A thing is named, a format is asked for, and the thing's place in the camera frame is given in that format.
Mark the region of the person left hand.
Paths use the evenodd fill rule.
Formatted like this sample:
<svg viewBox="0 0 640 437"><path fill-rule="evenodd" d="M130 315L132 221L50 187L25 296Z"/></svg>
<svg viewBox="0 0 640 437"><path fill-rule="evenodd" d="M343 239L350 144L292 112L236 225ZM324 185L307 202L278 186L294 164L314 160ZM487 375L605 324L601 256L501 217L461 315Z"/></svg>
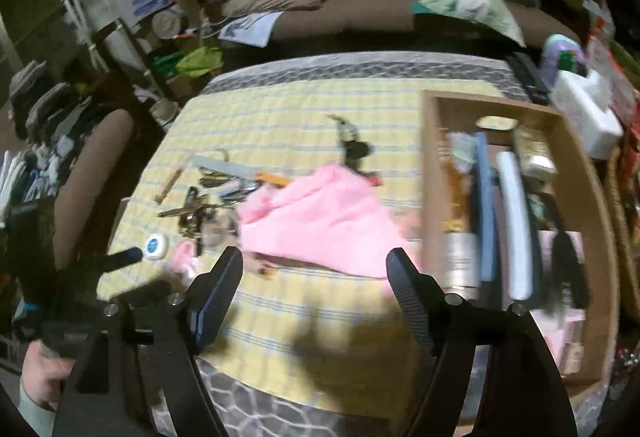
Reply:
<svg viewBox="0 0 640 437"><path fill-rule="evenodd" d="M62 383L70 377L75 361L58 357L36 339L29 343L23 361L21 387L26 397L38 407L58 409Z"/></svg>

